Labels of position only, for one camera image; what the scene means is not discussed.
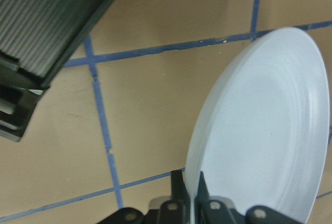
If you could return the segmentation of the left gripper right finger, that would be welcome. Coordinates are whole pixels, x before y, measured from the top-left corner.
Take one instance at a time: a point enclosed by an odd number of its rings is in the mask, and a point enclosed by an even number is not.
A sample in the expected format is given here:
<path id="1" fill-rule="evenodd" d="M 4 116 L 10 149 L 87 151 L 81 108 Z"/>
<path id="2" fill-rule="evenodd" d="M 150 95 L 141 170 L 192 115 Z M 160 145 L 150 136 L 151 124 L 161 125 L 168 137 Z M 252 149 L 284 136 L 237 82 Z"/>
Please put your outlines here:
<path id="1" fill-rule="evenodd" d="M 209 194 L 204 173 L 200 172 L 195 197 L 195 223 L 235 223 L 232 209 L 234 204 L 229 198 Z"/>

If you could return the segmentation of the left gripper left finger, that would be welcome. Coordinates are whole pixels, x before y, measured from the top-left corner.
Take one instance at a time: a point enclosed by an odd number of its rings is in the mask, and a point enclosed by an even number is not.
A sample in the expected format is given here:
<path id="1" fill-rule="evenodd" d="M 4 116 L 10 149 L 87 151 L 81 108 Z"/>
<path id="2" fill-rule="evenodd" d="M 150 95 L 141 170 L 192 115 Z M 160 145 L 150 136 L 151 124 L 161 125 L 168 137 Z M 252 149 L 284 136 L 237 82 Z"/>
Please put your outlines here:
<path id="1" fill-rule="evenodd" d="M 171 171 L 170 213 L 175 217 L 175 223 L 190 223 L 190 196 L 182 170 Z"/>

